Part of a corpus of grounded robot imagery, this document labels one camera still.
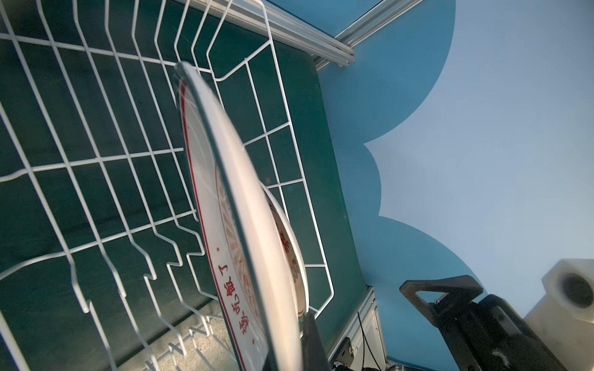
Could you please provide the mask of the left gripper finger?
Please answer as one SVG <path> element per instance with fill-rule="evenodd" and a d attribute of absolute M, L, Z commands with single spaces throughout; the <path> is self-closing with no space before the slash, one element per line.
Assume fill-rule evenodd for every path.
<path fill-rule="evenodd" d="M 301 338 L 304 371 L 331 371 L 315 324 L 305 324 Z"/>

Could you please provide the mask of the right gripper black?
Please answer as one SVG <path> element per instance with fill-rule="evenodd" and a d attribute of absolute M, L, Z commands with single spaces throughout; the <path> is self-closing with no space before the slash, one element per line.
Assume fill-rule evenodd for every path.
<path fill-rule="evenodd" d="M 504 299 L 470 275 L 405 281 L 405 298 L 439 331 L 460 370 L 565 370 L 566 367 Z M 426 301 L 419 292 L 437 293 Z"/>

